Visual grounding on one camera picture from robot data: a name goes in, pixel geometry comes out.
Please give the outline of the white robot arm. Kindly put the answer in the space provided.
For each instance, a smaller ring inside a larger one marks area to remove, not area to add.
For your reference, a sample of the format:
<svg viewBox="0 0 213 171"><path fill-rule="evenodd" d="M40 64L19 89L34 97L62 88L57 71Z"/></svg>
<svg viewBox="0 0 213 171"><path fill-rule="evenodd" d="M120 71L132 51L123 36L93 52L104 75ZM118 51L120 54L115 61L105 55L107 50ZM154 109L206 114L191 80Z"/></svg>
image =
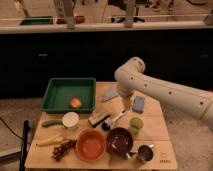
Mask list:
<svg viewBox="0 0 213 171"><path fill-rule="evenodd" d="M139 91L191 114L213 130L212 92L146 76L144 71L145 63L139 57L130 58L115 71L117 91L126 110L134 91Z"/></svg>

